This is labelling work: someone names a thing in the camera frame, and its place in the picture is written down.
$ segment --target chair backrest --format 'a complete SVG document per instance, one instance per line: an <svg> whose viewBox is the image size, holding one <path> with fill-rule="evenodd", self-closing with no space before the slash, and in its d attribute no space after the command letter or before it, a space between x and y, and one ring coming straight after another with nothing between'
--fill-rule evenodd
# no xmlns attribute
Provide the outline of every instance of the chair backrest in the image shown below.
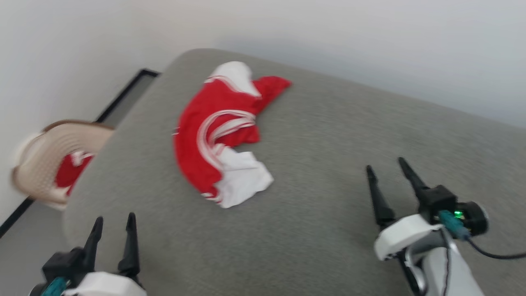
<svg viewBox="0 0 526 296"><path fill-rule="evenodd" d="M13 168L14 185L30 197L65 204L66 190L58 190L55 175L62 159L78 150L96 154L113 134L113 128L87 121L53 123L32 139Z"/></svg>

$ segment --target red garment on chair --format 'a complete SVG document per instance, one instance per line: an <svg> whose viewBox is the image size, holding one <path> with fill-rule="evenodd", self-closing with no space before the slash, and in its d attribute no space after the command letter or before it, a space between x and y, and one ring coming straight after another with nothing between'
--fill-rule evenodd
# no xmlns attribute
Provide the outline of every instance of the red garment on chair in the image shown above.
<svg viewBox="0 0 526 296"><path fill-rule="evenodd" d="M66 155L64 159L62 159L62 163L58 167L55 176L55 184L59 188L69 187L66 193L67 196L71 194L78 177L82 174L82 171L84 171L92 158L93 153L77 151Z"/></svg>

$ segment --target black cable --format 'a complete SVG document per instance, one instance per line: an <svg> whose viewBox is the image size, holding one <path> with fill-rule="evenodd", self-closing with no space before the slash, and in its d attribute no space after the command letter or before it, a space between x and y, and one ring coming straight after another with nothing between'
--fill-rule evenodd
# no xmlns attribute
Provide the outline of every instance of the black cable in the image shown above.
<svg viewBox="0 0 526 296"><path fill-rule="evenodd" d="M492 253L488 253L484 250L482 250L481 248L479 248L479 246L477 246L472 240L471 238L467 238L466 241L475 249L477 250L479 253L481 253L482 255L484 256L488 256L490 258L494 258L494 259L500 259L500 260L513 260L513 259L520 259L520 258L526 258L526 252L525 253L519 253L519 254L512 254L512 255L495 255L495 254L492 254Z"/></svg>
<svg viewBox="0 0 526 296"><path fill-rule="evenodd" d="M442 235L444 242L447 242L444 232L440 231L440 234ZM446 296L448 294L449 270L451 269L450 256L449 248L446 247L446 276L444 277L444 289L442 290L442 296Z"/></svg>

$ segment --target gray sofa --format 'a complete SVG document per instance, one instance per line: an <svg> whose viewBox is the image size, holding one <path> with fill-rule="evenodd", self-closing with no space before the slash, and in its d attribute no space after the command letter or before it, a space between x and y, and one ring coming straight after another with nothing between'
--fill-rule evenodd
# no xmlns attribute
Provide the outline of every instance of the gray sofa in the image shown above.
<svg viewBox="0 0 526 296"><path fill-rule="evenodd" d="M293 86L257 118L253 151L274 183L221 209L184 179L171 133L204 79L221 63L247 63L254 78ZM526 130L350 81L220 50L178 57L127 115L76 186L64 215L71 245L104 216L97 264L122 257L127 214L137 215L149 296L408 295L397 262L379 262L365 166L399 216L416 200L397 163L487 210L488 251L526 249ZM486 295L525 295L526 262L459 249Z"/></svg>

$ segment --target baseboard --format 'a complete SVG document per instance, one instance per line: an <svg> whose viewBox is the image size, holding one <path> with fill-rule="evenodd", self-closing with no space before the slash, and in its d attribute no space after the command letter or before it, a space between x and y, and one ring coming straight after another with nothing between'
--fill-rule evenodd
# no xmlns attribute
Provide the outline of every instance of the baseboard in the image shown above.
<svg viewBox="0 0 526 296"><path fill-rule="evenodd" d="M134 86L139 82L141 77L143 76L151 76L151 77L157 77L159 76L158 72L148 70L148 69L142 69L137 73L137 75L124 87L124 89L119 93L119 95L110 103L110 105L102 112L102 114L97 118L95 122L104 122L106 118L113 112L113 110L120 104L120 102L126 97L126 95L134 88Z"/></svg>
<svg viewBox="0 0 526 296"><path fill-rule="evenodd" d="M15 224L15 222L22 216L23 213L26 212L26 210L29 208L30 205L32 205L34 200L30 198L26 198L25 201L23 201L16 210L5 220L5 222L0 225L0 239L4 236L4 234Z"/></svg>
<svg viewBox="0 0 526 296"><path fill-rule="evenodd" d="M160 73L149 70L142 69L137 73L137 75L124 87L124 89L119 93L119 95L110 103L108 107L100 114L95 122L102 123L108 116L115 110L115 108L120 104L120 102L126 97L126 95L133 89L133 87L139 82L143 76L157 77ZM7 218L7 220L0 225L0 238L15 224L15 222L24 214L30 205L34 202L33 199L26 198L16 210Z"/></svg>

